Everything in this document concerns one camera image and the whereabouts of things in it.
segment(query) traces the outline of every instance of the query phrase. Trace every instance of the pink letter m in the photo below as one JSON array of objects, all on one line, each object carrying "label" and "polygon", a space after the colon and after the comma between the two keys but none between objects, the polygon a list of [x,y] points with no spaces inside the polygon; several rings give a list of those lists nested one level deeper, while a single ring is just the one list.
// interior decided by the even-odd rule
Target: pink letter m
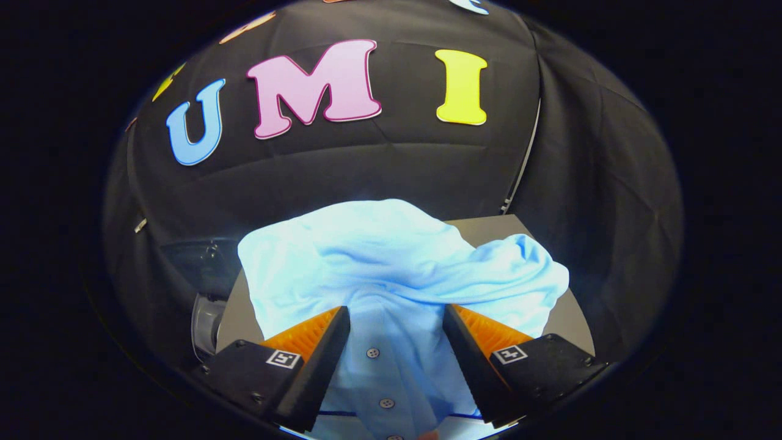
[{"label": "pink letter m", "polygon": [[378,44],[372,40],[348,40],[326,49],[307,74],[287,56],[257,64],[247,72],[258,91],[260,123],[255,137],[269,139],[287,132],[291,119],[282,116],[280,99],[305,125],[315,120],[326,87],[331,105],[323,116],[332,122],[358,121],[380,114],[380,103],[372,98],[369,85],[369,53]]}]

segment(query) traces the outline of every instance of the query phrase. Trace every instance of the shirt placket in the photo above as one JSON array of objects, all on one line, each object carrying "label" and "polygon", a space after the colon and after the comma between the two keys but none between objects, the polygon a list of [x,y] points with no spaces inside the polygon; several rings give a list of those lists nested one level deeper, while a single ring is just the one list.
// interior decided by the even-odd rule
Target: shirt placket
[{"label": "shirt placket", "polygon": [[414,440],[414,414],[392,349],[403,341],[394,340],[397,333],[387,325],[384,310],[380,304],[369,305],[351,319],[356,323],[351,324],[351,360],[365,382],[355,388],[352,400],[357,415],[375,438]]}]

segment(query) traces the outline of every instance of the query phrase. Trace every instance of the yellow letter i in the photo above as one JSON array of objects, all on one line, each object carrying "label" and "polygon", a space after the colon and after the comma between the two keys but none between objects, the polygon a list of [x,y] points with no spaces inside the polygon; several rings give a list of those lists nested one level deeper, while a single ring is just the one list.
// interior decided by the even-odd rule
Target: yellow letter i
[{"label": "yellow letter i", "polygon": [[437,107],[437,118],[457,124],[481,125],[481,69],[488,66],[480,56],[458,50],[438,50],[435,56],[445,63],[445,103]]}]

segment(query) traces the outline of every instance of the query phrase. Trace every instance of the light blue shirt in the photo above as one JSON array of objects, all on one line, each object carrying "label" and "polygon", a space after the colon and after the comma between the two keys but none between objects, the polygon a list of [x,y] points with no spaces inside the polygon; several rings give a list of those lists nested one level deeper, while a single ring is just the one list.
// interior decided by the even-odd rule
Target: light blue shirt
[{"label": "light blue shirt", "polygon": [[[239,243],[239,258],[265,337],[334,307],[350,311],[309,434],[323,440],[415,440],[451,415],[479,417],[442,330],[444,306],[539,337],[569,282],[526,235],[474,248],[455,226],[394,199],[335,204],[258,229]],[[329,414],[355,414],[364,434],[354,418]]]}]

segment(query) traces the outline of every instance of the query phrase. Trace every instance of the blue letter u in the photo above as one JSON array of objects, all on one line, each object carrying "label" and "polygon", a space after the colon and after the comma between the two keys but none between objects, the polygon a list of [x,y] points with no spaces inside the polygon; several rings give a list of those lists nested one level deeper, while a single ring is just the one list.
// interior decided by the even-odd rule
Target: blue letter u
[{"label": "blue letter u", "polygon": [[183,165],[195,165],[203,161],[217,148],[220,142],[220,136],[223,132],[223,121],[220,116],[220,97],[219,91],[225,85],[224,79],[219,79],[210,85],[207,85],[195,97],[203,106],[203,126],[204,133],[201,140],[197,143],[190,142],[188,137],[188,126],[185,122],[185,113],[190,108],[190,103],[184,103],[174,109],[168,119],[166,126],[171,137],[171,149],[174,151],[174,157],[177,162]]}]

